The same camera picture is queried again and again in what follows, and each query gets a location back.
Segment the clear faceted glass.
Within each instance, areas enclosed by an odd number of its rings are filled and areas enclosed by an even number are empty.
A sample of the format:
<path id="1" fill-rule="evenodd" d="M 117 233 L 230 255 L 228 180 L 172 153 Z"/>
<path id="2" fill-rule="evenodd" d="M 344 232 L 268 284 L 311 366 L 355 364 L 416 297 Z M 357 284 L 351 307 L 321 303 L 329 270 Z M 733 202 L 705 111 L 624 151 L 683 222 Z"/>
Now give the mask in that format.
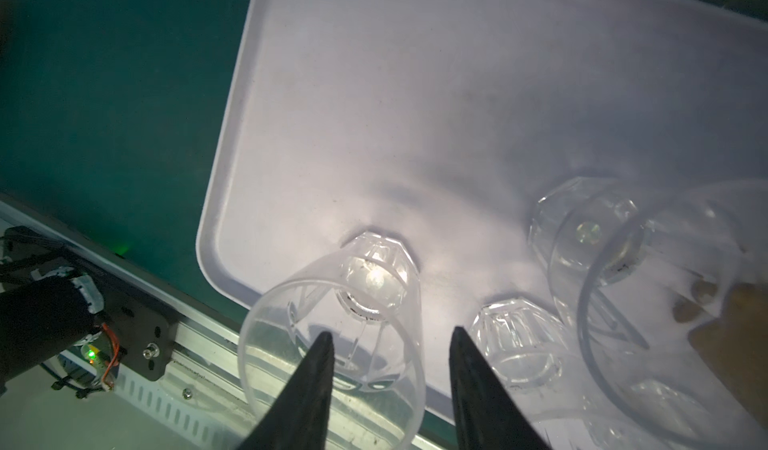
<path id="1" fill-rule="evenodd" d="M 549 384 L 574 356 L 560 319 L 525 298 L 483 306 L 469 333 L 502 385 L 512 391 Z"/>
<path id="2" fill-rule="evenodd" d="M 648 347 L 600 288 L 627 278 L 642 262 L 650 231 L 639 216 L 670 195 L 663 186 L 581 176 L 563 182 L 534 204 L 528 245 L 546 274 L 566 329 L 577 330 L 581 291 L 597 264 L 598 290 L 586 307 L 587 329 L 608 342 Z"/>
<path id="3" fill-rule="evenodd" d="M 426 382 L 419 273 L 401 241 L 366 231 L 252 306 L 238 369 L 259 422 L 324 332 L 334 362 L 328 448 L 407 448 Z"/>
<path id="4" fill-rule="evenodd" d="M 720 314 L 739 282 L 767 286 L 767 184 L 751 179 L 671 192 L 639 216 L 650 231 L 644 259 L 600 290 L 647 341 L 641 349 L 587 329 L 598 288 L 594 264 L 581 291 L 577 329 L 585 363 L 608 399 L 654 437 L 685 449 L 763 449 L 762 427 L 688 342 Z"/>

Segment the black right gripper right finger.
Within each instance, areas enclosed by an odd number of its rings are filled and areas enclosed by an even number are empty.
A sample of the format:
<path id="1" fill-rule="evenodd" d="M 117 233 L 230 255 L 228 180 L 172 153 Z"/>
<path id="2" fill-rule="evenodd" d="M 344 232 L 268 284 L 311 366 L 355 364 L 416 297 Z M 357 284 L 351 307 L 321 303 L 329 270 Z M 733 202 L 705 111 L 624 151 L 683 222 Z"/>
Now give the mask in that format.
<path id="1" fill-rule="evenodd" d="M 462 327 L 449 349 L 453 414 L 460 449 L 546 449 Z"/>

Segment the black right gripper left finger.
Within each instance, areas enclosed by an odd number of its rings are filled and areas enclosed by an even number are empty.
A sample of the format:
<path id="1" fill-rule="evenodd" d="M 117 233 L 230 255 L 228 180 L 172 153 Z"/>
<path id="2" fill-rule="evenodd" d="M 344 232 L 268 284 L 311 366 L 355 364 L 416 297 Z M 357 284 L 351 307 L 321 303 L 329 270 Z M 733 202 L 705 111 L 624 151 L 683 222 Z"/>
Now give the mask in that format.
<path id="1" fill-rule="evenodd" d="M 334 376 L 332 335 L 320 333 L 241 449 L 323 449 Z"/>

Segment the amber dimpled glass front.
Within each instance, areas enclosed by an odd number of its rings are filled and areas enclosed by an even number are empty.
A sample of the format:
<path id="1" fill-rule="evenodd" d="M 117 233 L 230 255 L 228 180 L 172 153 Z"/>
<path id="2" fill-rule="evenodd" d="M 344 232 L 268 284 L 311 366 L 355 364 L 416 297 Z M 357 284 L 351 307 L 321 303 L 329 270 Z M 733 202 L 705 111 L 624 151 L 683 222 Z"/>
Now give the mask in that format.
<path id="1" fill-rule="evenodd" d="M 767 286 L 748 282 L 724 293 L 720 314 L 688 342 L 733 398 L 767 426 Z"/>

